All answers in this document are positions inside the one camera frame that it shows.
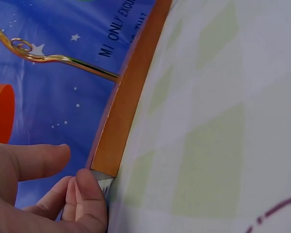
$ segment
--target finger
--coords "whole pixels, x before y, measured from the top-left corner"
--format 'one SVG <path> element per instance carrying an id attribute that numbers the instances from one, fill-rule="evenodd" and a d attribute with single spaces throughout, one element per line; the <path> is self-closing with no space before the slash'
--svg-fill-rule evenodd
<path id="1" fill-rule="evenodd" d="M 61 220 L 75 221 L 76 208 L 77 208 L 75 185 L 76 185 L 76 178 L 73 177 L 71 180 L 69 180 L 67 194 L 66 194 L 66 204 L 63 209 Z"/>
<path id="2" fill-rule="evenodd" d="M 26 207 L 23 210 L 35 215 L 47 217 L 51 220 L 56 220 L 65 204 L 68 183 L 71 178 L 71 176 L 62 178 L 41 198 L 40 201 L 37 202 L 36 205 Z"/>
<path id="3" fill-rule="evenodd" d="M 11 157 L 18 181 L 52 176 L 60 172 L 70 159 L 67 145 L 1 145 Z"/>
<path id="4" fill-rule="evenodd" d="M 80 191 L 83 215 L 77 220 L 88 232 L 103 232 L 107 229 L 107 208 L 104 196 L 89 170 L 82 169 L 76 175 Z"/>

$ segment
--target hand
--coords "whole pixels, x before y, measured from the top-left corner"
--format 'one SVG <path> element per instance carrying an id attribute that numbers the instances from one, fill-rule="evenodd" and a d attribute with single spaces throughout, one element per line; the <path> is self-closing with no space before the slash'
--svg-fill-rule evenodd
<path id="1" fill-rule="evenodd" d="M 67 145 L 0 144 L 0 233 L 105 233 L 104 196 L 86 169 L 62 178 L 35 206 L 14 207 L 18 181 L 54 175 L 69 159 Z M 62 209 L 62 220 L 55 221 Z"/>

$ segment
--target blue printed background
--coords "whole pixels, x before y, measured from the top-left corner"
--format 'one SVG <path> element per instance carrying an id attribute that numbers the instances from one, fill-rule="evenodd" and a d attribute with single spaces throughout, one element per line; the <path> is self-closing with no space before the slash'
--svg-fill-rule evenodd
<path id="1" fill-rule="evenodd" d="M 132 6 L 126 17 L 118 12 L 124 2 Z M 64 54 L 118 73 L 139 17 L 148 15 L 154 2 L 0 0 L 0 28 L 9 38 L 33 43 L 33 54 Z M 121 25 L 117 41 L 108 38 L 112 22 Z M 110 57 L 99 55 L 103 44 L 114 48 Z M 71 147 L 72 159 L 60 174 L 19 184 L 16 206 L 21 208 L 34 204 L 61 177 L 84 167 L 114 84 L 67 65 L 22 60 L 1 43 L 0 83 L 11 84 L 16 94 L 11 144 Z"/>

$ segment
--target curled wire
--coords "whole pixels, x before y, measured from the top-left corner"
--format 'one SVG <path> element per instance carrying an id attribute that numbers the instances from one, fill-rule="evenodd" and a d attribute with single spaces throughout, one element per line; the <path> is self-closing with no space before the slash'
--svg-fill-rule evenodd
<path id="1" fill-rule="evenodd" d="M 49 63 L 49 62 L 59 62 L 67 64 L 85 71 L 88 71 L 92 74 L 96 74 L 102 78 L 108 79 L 113 82 L 118 81 L 118 75 L 107 70 L 101 69 L 97 66 L 93 66 L 89 63 L 71 58 L 65 55 L 49 55 L 49 56 L 39 56 L 31 54 L 32 44 L 21 38 L 9 39 L 3 31 L 0 29 L 0 42 L 12 53 L 31 62 L 38 63 Z"/>
<path id="2" fill-rule="evenodd" d="M 24 40 L 24 39 L 21 39 L 21 38 L 13 38 L 11 40 L 11 45 L 14 48 L 16 47 L 16 48 L 18 48 L 19 50 L 21 50 L 23 52 L 31 52 L 32 51 L 32 44 L 29 43 L 28 41 Z"/>

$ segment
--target green checkered pattern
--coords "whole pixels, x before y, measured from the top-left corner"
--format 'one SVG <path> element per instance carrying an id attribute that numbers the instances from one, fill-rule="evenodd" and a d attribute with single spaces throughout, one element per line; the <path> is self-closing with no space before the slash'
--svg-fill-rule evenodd
<path id="1" fill-rule="evenodd" d="M 118 177 L 111 233 L 243 233 L 291 196 L 291 0 L 179 0 Z"/>

